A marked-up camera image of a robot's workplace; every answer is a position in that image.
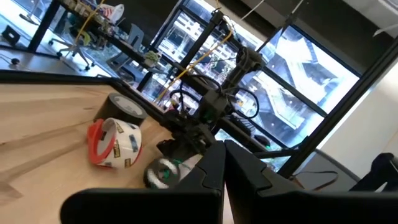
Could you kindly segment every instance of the black duct tape roll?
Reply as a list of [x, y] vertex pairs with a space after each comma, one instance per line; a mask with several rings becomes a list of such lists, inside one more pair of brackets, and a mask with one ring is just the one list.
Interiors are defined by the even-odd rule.
[[111, 93], [95, 115], [94, 121], [115, 118], [140, 126], [147, 117], [146, 111], [136, 102], [119, 93]]
[[144, 183], [147, 188], [167, 189], [180, 182], [180, 168], [168, 158], [152, 161], [145, 169]]

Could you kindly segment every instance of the glass panel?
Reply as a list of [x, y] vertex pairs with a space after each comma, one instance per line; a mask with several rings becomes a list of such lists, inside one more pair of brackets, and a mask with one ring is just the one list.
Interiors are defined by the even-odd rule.
[[272, 169], [274, 172], [278, 172], [289, 158], [290, 156], [284, 156], [284, 157], [261, 159], [261, 161], [265, 162], [267, 166], [270, 169]]
[[[144, 95], [145, 98], [147, 98], [149, 101], [155, 101], [156, 98], [166, 89], [166, 87], [170, 84], [171, 80], [174, 78], [174, 76], [170, 76], [170, 78], [167, 78], [167, 75], [161, 75], [161, 74], [154, 74], [152, 78], [148, 81], [146, 87], [143, 89], [142, 94]], [[172, 99], [170, 98], [170, 92], [173, 90], [176, 90], [179, 88], [181, 81], [177, 80], [168, 90], [167, 93], [164, 95], [160, 103], [158, 105], [164, 109], [167, 110], [170, 108], [171, 100], [174, 101], [179, 101], [180, 95], [179, 93], [176, 93], [172, 96]], [[201, 99], [201, 95], [197, 93], [193, 88], [184, 85], [183, 90], [191, 93], [193, 96], [195, 96], [198, 100]], [[186, 110], [189, 110], [190, 114], [193, 114], [195, 110], [198, 108], [198, 103], [190, 98], [187, 95], [184, 95], [184, 106]]]
[[180, 62], [203, 32], [203, 27], [181, 12], [159, 45], [163, 54]]
[[[196, 15], [200, 16], [202, 19], [204, 19], [207, 22], [210, 22], [211, 12], [213, 12], [215, 10], [215, 8], [213, 6], [209, 5], [204, 0], [191, 0], [186, 3], [186, 7], [189, 8], [192, 12], [194, 12]], [[229, 20], [229, 21], [233, 25], [234, 37], [240, 43], [242, 43], [242, 45], [252, 48], [252, 49], [256, 49], [262, 44], [262, 41], [260, 39], [258, 39], [254, 35], [252, 35], [250, 32], [248, 32], [246, 29], [241, 27], [235, 21], [232, 21], [232, 20]]]
[[[240, 85], [259, 99], [260, 112], [252, 120], [288, 147], [300, 143], [323, 120], [264, 72], [248, 73]], [[241, 111], [252, 109], [252, 104], [252, 101], [244, 101]]]
[[232, 138], [226, 131], [220, 129], [217, 134], [214, 136], [217, 141], [225, 141], [225, 140], [232, 140], [236, 142], [236, 144], [240, 145], [241, 147], [245, 148], [241, 143], [239, 143], [235, 138]]
[[261, 50], [267, 67], [329, 113], [359, 80], [293, 27]]
[[[218, 43], [219, 41], [217, 40], [217, 37], [215, 35], [210, 35], [196, 56], [194, 56], [191, 63], [201, 58], [207, 51]], [[236, 51], [232, 50], [226, 44], [223, 44], [209, 54], [209, 56], [200, 61], [195, 68], [202, 72], [202, 74], [207, 75], [222, 84], [229, 72], [236, 66], [236, 54]]]

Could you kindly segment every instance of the duct tape roll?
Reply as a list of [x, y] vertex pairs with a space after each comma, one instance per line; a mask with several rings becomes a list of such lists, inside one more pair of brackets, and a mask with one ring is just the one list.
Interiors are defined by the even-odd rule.
[[181, 174], [177, 165], [168, 158], [152, 161], [144, 173], [144, 183], [148, 188], [167, 189], [180, 182]]
[[140, 126], [147, 117], [146, 111], [136, 102], [119, 93], [111, 93], [95, 115], [94, 122], [97, 119], [115, 118]]
[[141, 130], [134, 124], [98, 119], [87, 131], [89, 160], [99, 166], [129, 168], [142, 152]]

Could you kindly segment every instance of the white tape roll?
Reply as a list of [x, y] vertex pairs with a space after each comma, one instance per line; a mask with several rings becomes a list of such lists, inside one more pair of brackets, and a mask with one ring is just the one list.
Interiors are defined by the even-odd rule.
[[142, 150], [139, 127], [114, 118], [90, 126], [88, 141], [90, 161], [99, 166], [131, 167]]

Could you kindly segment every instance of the wooden tabletop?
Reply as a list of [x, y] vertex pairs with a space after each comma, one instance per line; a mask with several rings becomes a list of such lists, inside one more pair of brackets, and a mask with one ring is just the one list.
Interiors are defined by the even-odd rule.
[[[161, 156], [156, 144], [171, 138], [150, 117], [132, 167], [104, 169], [87, 159], [87, 127], [112, 92], [106, 85], [0, 85], [0, 223], [60, 223], [61, 204], [77, 191], [144, 187], [144, 169]], [[232, 223], [228, 202], [224, 209], [224, 223]]]

